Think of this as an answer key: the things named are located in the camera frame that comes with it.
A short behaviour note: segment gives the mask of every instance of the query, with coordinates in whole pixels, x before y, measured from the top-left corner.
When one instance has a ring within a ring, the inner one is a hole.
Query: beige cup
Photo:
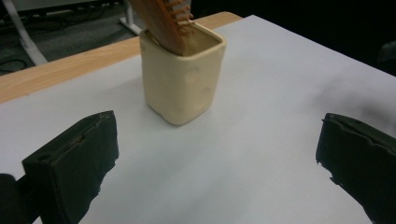
[[[149,31],[140,34],[146,102],[175,125],[197,118],[212,104],[227,44],[200,24],[192,29],[185,56],[161,47]]]

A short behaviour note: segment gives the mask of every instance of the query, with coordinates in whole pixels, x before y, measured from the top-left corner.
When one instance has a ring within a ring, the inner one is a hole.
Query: floor
[[[40,13],[20,14],[30,37],[49,62],[135,37],[120,23],[120,18],[125,16],[122,1]],[[5,16],[3,21],[0,23],[0,76],[34,66],[9,18]],[[134,22],[143,27],[136,16]]]

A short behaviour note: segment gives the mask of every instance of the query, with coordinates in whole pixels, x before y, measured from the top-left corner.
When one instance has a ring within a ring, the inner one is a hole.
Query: dark background
[[[194,18],[220,11],[241,17],[256,15],[396,76],[396,60],[378,61],[381,48],[396,41],[395,1],[193,0],[191,3]]]

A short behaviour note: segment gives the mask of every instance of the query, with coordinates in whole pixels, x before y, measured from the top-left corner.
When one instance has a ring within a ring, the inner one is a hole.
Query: ceramic cup
[[[185,37],[186,53],[164,49],[150,35],[140,34],[142,75],[148,105],[171,124],[182,125],[212,104],[219,80],[226,40],[195,23]]]

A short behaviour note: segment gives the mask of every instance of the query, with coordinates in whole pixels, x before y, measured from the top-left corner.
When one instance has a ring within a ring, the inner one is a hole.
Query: white table
[[[1,172],[111,109],[120,158],[81,223],[371,223],[315,152],[328,112],[396,136],[396,78],[254,16],[215,31],[228,47],[198,119],[154,113],[134,57],[0,104]]]

